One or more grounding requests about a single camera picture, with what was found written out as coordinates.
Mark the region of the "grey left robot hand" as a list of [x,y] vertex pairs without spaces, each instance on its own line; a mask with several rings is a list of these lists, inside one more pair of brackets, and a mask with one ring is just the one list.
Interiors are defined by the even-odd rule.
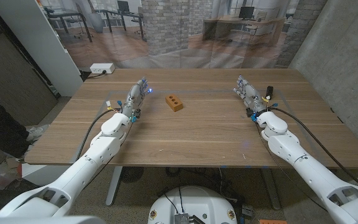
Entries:
[[140,108],[143,104],[144,98],[153,92],[153,89],[148,87],[147,79],[142,77],[129,90],[124,105],[122,106],[122,114],[126,115],[130,120],[133,117],[140,117]]

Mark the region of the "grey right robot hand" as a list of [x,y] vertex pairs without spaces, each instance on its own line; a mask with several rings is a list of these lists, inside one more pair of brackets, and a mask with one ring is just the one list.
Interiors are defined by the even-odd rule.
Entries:
[[267,111],[260,93],[241,75],[237,79],[237,88],[233,91],[243,100],[248,117],[259,116]]

